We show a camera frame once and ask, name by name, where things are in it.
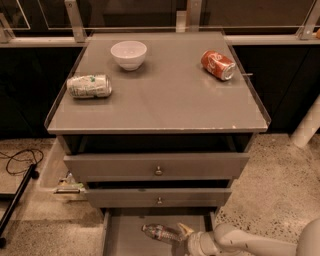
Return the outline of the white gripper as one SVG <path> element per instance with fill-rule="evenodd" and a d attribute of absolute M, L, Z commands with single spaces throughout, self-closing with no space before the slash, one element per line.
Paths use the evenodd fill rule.
<path fill-rule="evenodd" d="M 190 256 L 215 256 L 217 254 L 212 232 L 194 232 L 191 227 L 183 223 L 178 223 L 177 226 L 181 237 L 189 237 L 187 249 Z"/>

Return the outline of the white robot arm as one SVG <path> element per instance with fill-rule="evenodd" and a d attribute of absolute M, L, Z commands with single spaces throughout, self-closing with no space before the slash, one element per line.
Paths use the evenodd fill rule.
<path fill-rule="evenodd" d="M 182 223 L 178 227 L 190 256 L 236 256 L 240 252 L 253 256 L 320 256 L 320 219 L 303 228 L 297 244 L 249 234 L 225 223 L 210 232 L 196 232 Z"/>

